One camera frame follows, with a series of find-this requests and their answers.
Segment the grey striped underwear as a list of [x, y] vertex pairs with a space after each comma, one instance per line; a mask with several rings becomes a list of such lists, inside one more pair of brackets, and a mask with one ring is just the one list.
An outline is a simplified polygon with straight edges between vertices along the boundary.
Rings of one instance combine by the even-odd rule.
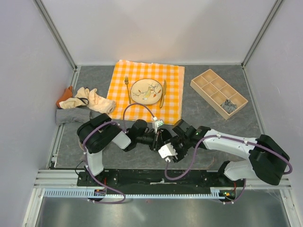
[[228, 114], [231, 114], [238, 108], [238, 106], [234, 104], [230, 99], [226, 99], [220, 106]]

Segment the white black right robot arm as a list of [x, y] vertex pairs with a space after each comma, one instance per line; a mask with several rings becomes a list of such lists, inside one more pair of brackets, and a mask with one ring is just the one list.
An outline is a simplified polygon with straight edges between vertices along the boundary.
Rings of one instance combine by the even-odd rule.
[[242, 161], [226, 161], [220, 167], [217, 181], [228, 186], [233, 181], [258, 178], [270, 185], [279, 185], [282, 176], [293, 168], [290, 157], [268, 135], [258, 138], [245, 138], [218, 132], [205, 126], [194, 128], [184, 120], [175, 123], [176, 136], [167, 140], [158, 153], [166, 162], [178, 162], [185, 157], [190, 148], [194, 153], [199, 148], [218, 150], [242, 158]]

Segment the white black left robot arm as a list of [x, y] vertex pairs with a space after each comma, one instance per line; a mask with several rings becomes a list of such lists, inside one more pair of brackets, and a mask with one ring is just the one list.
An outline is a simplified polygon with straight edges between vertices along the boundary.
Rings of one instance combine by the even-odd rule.
[[149, 146], [152, 151], [159, 150], [172, 138], [167, 129], [158, 127], [162, 125], [162, 121], [157, 121], [149, 129], [147, 122], [139, 119], [131, 128], [123, 131], [106, 113], [82, 124], [77, 129], [77, 136], [85, 153], [86, 168], [89, 170], [87, 180], [93, 186], [103, 183], [102, 151], [111, 142], [125, 152], [134, 149], [138, 143]]

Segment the gold table knife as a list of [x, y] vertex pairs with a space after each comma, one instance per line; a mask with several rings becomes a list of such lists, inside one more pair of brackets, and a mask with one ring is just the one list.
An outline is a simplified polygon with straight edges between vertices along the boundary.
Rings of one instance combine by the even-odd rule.
[[166, 95], [166, 90], [167, 90], [167, 82], [166, 82], [166, 80], [164, 80], [164, 85], [163, 85], [163, 88], [162, 88], [162, 95], [161, 95], [161, 99], [160, 99], [160, 108], [163, 107], [164, 97]]

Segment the bird pattern ceramic plate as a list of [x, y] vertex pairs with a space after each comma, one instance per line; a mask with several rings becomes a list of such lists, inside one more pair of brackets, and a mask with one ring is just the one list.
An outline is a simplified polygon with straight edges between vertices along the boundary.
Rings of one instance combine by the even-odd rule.
[[154, 79], [140, 79], [132, 85], [130, 95], [136, 103], [153, 105], [161, 98], [162, 85]]

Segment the orange checkered tablecloth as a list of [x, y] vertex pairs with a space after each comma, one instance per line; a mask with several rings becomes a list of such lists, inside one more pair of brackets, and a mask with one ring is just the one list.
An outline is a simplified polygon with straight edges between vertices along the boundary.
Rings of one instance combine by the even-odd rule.
[[177, 65], [119, 60], [107, 98], [116, 102], [113, 119], [174, 124], [181, 118], [185, 68]]

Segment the wooden compartment tray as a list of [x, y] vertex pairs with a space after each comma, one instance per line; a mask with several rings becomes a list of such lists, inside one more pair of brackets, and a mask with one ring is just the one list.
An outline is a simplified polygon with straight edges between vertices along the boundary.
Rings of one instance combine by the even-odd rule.
[[[248, 103], [245, 97], [212, 69], [208, 69], [192, 79], [190, 86], [226, 120], [239, 112]], [[220, 106], [226, 99], [230, 99], [238, 106], [231, 114], [225, 112]]]

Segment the gold fork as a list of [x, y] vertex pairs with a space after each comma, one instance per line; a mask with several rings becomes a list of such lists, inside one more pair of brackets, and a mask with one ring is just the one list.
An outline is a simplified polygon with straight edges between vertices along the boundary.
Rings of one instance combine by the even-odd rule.
[[129, 86], [128, 86], [129, 85], [129, 80], [128, 80], [127, 76], [124, 77], [124, 82], [125, 82], [126, 89], [127, 89], [128, 102], [129, 102], [129, 104], [131, 104], [132, 102], [131, 102], [131, 96], [130, 96], [130, 91], [129, 91]]

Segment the cream cloth garment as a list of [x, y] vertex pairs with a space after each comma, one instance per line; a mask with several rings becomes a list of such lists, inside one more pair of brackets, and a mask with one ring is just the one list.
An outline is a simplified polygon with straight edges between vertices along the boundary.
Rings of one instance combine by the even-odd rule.
[[102, 114], [110, 114], [115, 110], [116, 102], [98, 95], [96, 88], [89, 90], [84, 87], [79, 88], [74, 97], [59, 102], [59, 108], [61, 109], [71, 109], [79, 106], [86, 106], [90, 110]]

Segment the grey striped garment pile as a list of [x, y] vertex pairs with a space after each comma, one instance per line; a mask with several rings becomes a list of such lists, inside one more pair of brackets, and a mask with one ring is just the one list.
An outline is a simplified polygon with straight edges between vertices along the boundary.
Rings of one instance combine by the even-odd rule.
[[91, 119], [91, 111], [85, 108], [57, 109], [55, 122], [62, 125], [71, 122], [86, 123]]

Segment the orange cloth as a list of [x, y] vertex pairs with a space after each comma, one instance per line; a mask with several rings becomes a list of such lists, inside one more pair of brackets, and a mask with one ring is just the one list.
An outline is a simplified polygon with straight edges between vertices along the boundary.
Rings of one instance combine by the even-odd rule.
[[66, 101], [67, 99], [69, 99], [69, 98], [72, 97], [72, 95], [73, 95], [72, 89], [73, 89], [73, 87], [72, 87], [72, 86], [69, 86], [68, 88], [66, 88], [66, 89], [64, 90], [63, 95], [56, 101], [56, 106], [57, 106], [58, 108], [61, 108], [60, 102]]

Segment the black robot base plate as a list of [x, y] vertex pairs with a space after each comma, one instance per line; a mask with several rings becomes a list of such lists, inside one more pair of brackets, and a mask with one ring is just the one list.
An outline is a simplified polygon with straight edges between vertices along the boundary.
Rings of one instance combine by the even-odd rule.
[[190, 170], [179, 180], [168, 180], [163, 169], [105, 169], [95, 176], [106, 186], [124, 194], [182, 195], [209, 194], [211, 188], [241, 188], [243, 180], [233, 182], [218, 171]]

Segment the grey aluminium frame post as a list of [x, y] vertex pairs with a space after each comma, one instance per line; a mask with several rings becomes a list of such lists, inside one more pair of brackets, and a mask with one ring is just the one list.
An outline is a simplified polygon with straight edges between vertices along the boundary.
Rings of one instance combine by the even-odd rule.
[[276, 0], [271, 7], [265, 21], [263, 22], [260, 30], [258, 31], [253, 43], [251, 44], [247, 54], [245, 55], [241, 67], [242, 69], [245, 69], [248, 65], [250, 59], [252, 58], [254, 52], [256, 51], [257, 47], [259, 46], [263, 36], [265, 35], [266, 31], [268, 30], [269, 26], [271, 25], [272, 21], [274, 20], [276, 14], [278, 13], [280, 7], [284, 3], [284, 0]]

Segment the left aluminium frame post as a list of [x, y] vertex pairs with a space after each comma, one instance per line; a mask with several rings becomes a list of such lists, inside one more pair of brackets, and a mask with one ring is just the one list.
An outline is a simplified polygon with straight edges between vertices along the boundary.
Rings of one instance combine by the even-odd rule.
[[77, 70], [77, 64], [75, 63], [73, 57], [71, 56], [65, 42], [63, 41], [62, 36], [59, 33], [59, 30], [57, 29], [50, 13], [48, 12], [45, 4], [42, 0], [33, 0], [34, 4], [36, 5], [38, 11], [40, 12], [41, 16], [43, 17], [46, 25], [48, 26], [50, 32], [52, 33], [54, 39], [56, 40], [57, 44], [59, 45], [62, 53], [64, 54], [67, 62], [73, 69], [73, 71]]

